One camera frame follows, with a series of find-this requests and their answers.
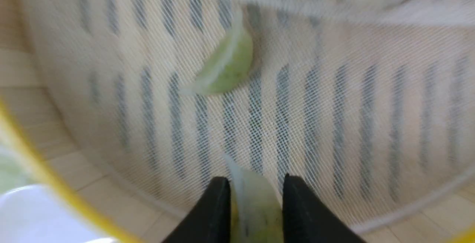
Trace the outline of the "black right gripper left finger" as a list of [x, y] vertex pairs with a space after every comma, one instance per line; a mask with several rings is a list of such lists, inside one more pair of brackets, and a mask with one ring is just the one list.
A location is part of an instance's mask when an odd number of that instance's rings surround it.
[[213, 177], [191, 211], [163, 243], [229, 243], [231, 190], [226, 177]]

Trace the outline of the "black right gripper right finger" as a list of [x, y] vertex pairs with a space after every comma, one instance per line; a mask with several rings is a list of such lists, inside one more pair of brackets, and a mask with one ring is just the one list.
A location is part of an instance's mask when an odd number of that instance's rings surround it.
[[283, 185], [285, 243], [364, 243], [314, 193], [302, 177], [285, 175]]

